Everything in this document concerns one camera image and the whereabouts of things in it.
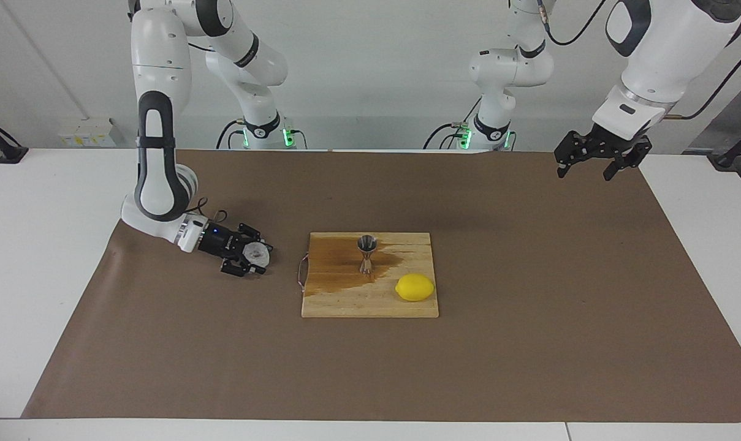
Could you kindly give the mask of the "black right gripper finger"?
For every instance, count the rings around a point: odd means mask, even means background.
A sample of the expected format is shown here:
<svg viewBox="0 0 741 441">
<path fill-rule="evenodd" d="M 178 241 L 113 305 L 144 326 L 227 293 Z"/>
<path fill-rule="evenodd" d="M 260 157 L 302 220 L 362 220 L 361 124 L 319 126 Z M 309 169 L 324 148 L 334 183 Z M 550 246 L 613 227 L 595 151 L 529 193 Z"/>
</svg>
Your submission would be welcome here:
<svg viewBox="0 0 741 441">
<path fill-rule="evenodd" d="M 232 260 L 228 257 L 222 257 L 221 272 L 231 274 L 242 278 L 247 274 L 264 274 L 268 265 L 268 256 L 253 258 L 248 260 L 246 257 L 240 257 L 239 260 Z"/>
<path fill-rule="evenodd" d="M 258 230 L 248 224 L 240 223 L 237 232 L 240 237 L 237 245 L 238 253 L 261 253 L 262 249 L 270 253 L 274 249 L 274 246 L 267 243 Z"/>
</svg>

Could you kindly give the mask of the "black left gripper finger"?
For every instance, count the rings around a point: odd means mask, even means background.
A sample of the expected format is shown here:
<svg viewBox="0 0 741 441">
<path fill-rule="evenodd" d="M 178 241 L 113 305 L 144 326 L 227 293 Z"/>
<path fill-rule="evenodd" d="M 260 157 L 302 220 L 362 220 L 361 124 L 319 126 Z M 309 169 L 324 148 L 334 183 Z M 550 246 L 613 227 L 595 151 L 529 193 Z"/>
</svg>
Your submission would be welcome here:
<svg viewBox="0 0 741 441">
<path fill-rule="evenodd" d="M 588 136 L 583 136 L 577 131 L 569 131 L 554 150 L 554 157 L 558 162 L 556 173 L 558 178 L 563 179 L 569 169 L 581 162 L 591 159 L 588 151 Z"/>
<path fill-rule="evenodd" d="M 645 156 L 650 153 L 652 149 L 652 143 L 648 138 L 641 138 L 627 153 L 621 153 L 620 151 L 614 151 L 611 163 L 603 171 L 603 178 L 606 181 L 611 181 L 618 172 L 625 170 L 626 168 L 637 168 Z"/>
</svg>

